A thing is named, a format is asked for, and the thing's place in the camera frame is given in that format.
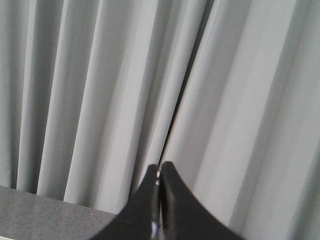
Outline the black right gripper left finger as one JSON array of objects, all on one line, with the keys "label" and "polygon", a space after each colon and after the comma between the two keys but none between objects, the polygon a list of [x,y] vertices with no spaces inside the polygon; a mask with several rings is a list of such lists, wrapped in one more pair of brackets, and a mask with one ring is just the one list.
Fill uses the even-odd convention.
[{"label": "black right gripper left finger", "polygon": [[93,240],[158,240],[160,229],[160,173],[151,164],[124,208]]}]

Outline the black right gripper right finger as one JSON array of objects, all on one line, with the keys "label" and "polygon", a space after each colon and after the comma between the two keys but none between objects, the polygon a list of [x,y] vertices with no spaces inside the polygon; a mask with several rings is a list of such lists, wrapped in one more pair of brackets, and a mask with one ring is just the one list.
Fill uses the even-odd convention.
[{"label": "black right gripper right finger", "polygon": [[204,208],[170,161],[161,167],[160,201],[166,240],[242,239]]}]

